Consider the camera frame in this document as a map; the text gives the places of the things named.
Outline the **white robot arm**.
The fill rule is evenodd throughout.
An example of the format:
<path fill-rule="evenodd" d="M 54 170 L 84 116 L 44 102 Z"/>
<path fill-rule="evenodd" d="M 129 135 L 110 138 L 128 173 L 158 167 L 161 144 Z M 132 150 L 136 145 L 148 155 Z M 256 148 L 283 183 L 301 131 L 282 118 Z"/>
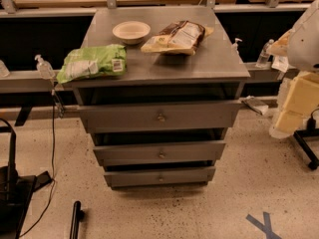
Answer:
<path fill-rule="evenodd" d="M 319 106 L 319 0 L 295 22 L 269 49 L 271 55 L 284 56 L 299 70 L 292 80 L 284 79 L 277 97 L 269 134 L 286 138 L 302 127 Z"/>

